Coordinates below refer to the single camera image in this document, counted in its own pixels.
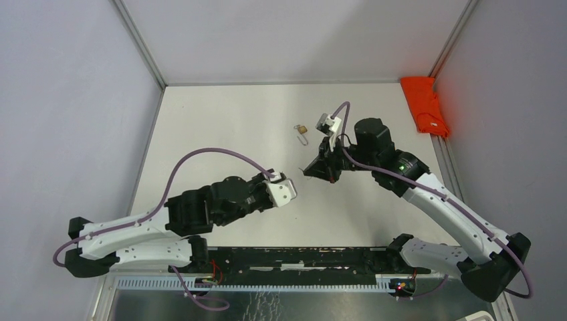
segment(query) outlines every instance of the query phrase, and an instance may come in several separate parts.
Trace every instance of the brass padlock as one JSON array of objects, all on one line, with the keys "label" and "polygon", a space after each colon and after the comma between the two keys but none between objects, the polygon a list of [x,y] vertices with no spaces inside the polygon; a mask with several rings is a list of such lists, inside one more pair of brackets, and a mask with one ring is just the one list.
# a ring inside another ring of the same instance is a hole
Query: brass padlock
[{"label": "brass padlock", "polygon": [[294,129],[296,129],[301,135],[301,137],[298,136],[298,140],[300,141],[300,143],[303,146],[309,145],[309,141],[307,140],[307,137],[305,137],[305,135],[304,135],[307,132],[307,127],[305,127],[303,125],[295,125]]}]

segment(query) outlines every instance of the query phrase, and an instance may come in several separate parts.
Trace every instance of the robotic arm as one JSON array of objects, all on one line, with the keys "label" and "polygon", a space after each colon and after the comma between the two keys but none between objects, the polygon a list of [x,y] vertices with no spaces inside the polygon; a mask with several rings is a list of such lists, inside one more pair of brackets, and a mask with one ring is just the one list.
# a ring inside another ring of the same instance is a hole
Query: robotic arm
[{"label": "robotic arm", "polygon": [[[150,219],[144,219],[150,211],[105,223],[75,217],[68,234],[83,240],[66,252],[65,267],[78,278],[90,278],[111,268],[208,263],[207,241],[197,234],[210,233],[213,224],[225,226],[296,198],[291,179],[270,173],[273,177],[260,173],[245,181],[232,176],[185,191],[168,199]],[[107,232],[97,235],[103,229]]]},{"label": "robotic arm", "polygon": [[[342,171],[368,171],[368,167],[374,167],[393,172],[395,176],[371,171],[381,187],[424,211],[461,247],[427,243],[412,235],[402,234],[388,248],[399,252],[410,266],[461,278],[476,296],[485,301],[495,301],[520,270],[497,242],[507,245],[523,263],[531,246],[530,240],[521,233],[508,235],[451,194],[415,155],[394,147],[390,130],[382,120],[367,118],[358,121],[354,126],[358,144],[350,144],[344,150],[344,138],[335,138],[337,123],[340,122],[341,119],[337,117],[325,114],[321,117],[317,129],[327,137],[319,146],[318,156],[304,170],[304,175],[335,183]],[[489,237],[458,207],[484,224],[494,236]]]}]

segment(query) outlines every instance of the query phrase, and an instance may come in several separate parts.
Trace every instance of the folded red fabric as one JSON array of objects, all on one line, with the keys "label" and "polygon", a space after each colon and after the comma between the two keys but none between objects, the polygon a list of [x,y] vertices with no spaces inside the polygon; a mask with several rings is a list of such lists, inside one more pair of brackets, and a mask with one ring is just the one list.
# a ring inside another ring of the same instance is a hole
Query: folded red fabric
[{"label": "folded red fabric", "polygon": [[434,82],[431,77],[404,77],[400,81],[417,130],[447,138],[451,131],[441,115]]}]

